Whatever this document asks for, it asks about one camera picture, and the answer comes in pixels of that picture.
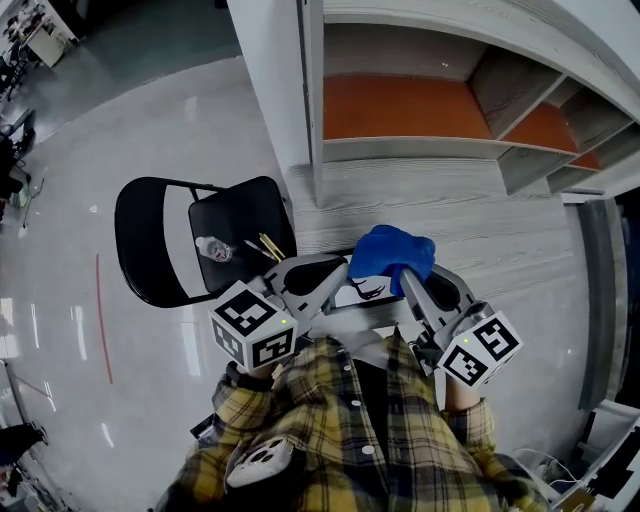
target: plastic bottle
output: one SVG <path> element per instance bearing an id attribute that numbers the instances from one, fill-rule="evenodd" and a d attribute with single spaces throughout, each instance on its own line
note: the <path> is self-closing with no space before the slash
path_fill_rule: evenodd
<path id="1" fill-rule="evenodd" d="M 196 246 L 200 250 L 200 254 L 218 263 L 226 263 L 233 256 L 231 247 L 218 240 L 215 236 L 200 236 L 196 238 Z"/>

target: plaid shirt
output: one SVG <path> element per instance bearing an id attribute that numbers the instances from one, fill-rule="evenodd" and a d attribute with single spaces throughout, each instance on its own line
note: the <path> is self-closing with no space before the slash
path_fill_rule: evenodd
<path id="1" fill-rule="evenodd" d="M 211 508 L 225 494 L 232 453 L 235 460 L 280 435 L 304 453 L 305 485 L 291 497 L 291 510 L 547 510 L 526 472 L 494 452 L 485 401 L 442 414 L 433 379 L 408 346 L 398 337 L 385 342 L 388 460 L 353 360 L 338 341 L 325 339 L 279 367 L 271 391 L 237 388 L 222 378 L 213 396 L 213 433 L 198 442 L 158 510 Z M 267 506 L 269 498 L 264 501 Z"/>

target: blue towel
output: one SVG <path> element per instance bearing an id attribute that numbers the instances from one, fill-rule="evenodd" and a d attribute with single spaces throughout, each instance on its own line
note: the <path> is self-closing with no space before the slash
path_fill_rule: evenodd
<path id="1" fill-rule="evenodd" d="M 424 281 L 435 263 L 436 244 L 393 226 L 379 225 L 364 235 L 353 251 L 349 277 L 391 277 L 391 293 L 404 297 L 400 286 L 403 267 L 412 268 Z"/>

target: wooden stick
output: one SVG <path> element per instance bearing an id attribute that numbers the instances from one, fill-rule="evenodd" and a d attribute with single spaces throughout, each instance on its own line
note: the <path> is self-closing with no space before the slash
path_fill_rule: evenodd
<path id="1" fill-rule="evenodd" d="M 267 258 L 270 258 L 272 260 L 278 261 L 276 260 L 273 256 L 271 256 L 271 254 L 269 254 L 267 251 L 263 251 L 262 249 L 260 249 L 260 247 L 258 247 L 256 244 L 254 244 L 253 242 L 250 242 L 249 240 L 245 240 L 244 241 L 245 244 L 247 244 L 249 247 L 251 247 L 252 249 L 255 249 L 256 251 L 260 251 L 262 254 L 264 254 Z"/>
<path id="2" fill-rule="evenodd" d="M 285 258 L 286 258 L 286 256 L 284 255 L 284 253 L 280 250 L 280 248 L 279 248 L 275 243 L 273 243 L 273 240 L 271 240 L 271 238 L 269 238 L 269 237 L 268 237 L 267 235 L 265 235 L 264 233 L 260 233 L 260 236 L 261 236 L 261 237 L 264 237 L 264 238 L 265 238 L 265 240 L 266 240 L 267 242 L 269 242 L 269 244 L 271 245 L 271 247 L 272 247 L 276 252 L 280 253 L 280 256 L 282 256 L 282 259 L 285 259 Z"/>
<path id="3" fill-rule="evenodd" d="M 280 263 L 282 260 L 280 259 L 280 256 L 278 256 L 275 252 L 273 252 L 273 249 L 271 249 L 271 247 L 269 246 L 269 244 L 262 238 L 260 237 L 260 241 L 262 242 L 262 244 L 267 248 L 267 251 L 269 251 L 273 257 L 276 259 L 276 261 L 278 263 Z"/>

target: wire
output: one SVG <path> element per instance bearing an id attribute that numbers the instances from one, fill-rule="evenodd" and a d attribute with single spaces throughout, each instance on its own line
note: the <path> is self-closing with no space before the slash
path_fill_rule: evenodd
<path id="1" fill-rule="evenodd" d="M 551 455 L 549 455 L 548 453 L 541 452 L 540 450 L 534 450 L 534 449 L 532 449 L 532 448 L 518 448 L 517 450 L 515 450 L 515 452 L 514 452 L 514 453 L 517 453 L 517 452 L 531 452 L 531 453 L 539 453 L 540 455 L 544 455 L 545 457 L 548 457 L 548 458 L 550 458 L 551 460 L 555 461 L 555 463 L 556 463 L 558 466 L 560 466 L 562 469 L 564 469 L 564 470 L 567 472 L 567 474 L 568 474 L 571 478 L 573 478 L 573 480 L 564 480 L 565 482 L 566 482 L 566 481 L 569 481 L 569 482 L 576 482 L 576 483 L 579 483 L 579 484 L 583 484 L 583 485 L 584 485 L 584 482 L 583 482 L 582 480 L 579 480 L 578 478 L 576 478 L 575 476 L 573 476 L 573 475 L 571 474 L 571 471 L 569 471 L 569 470 L 568 470 L 568 469 L 567 469 L 567 468 L 566 468 L 566 467 L 565 467 L 565 466 L 564 466 L 564 465 L 563 465 L 563 464 L 562 464 L 558 459 L 556 459 L 555 457 L 552 457 L 552 456 L 551 456 Z"/>
<path id="2" fill-rule="evenodd" d="M 44 178 L 42 178 L 42 181 L 40 182 L 40 189 L 35 194 L 32 194 L 31 189 L 27 187 L 27 193 L 29 194 L 29 202 L 27 203 L 27 206 L 25 208 L 24 222 L 22 223 L 22 227 L 25 229 L 27 227 L 27 216 L 29 215 L 29 208 L 31 207 L 31 202 L 42 193 L 43 185 L 44 185 Z"/>

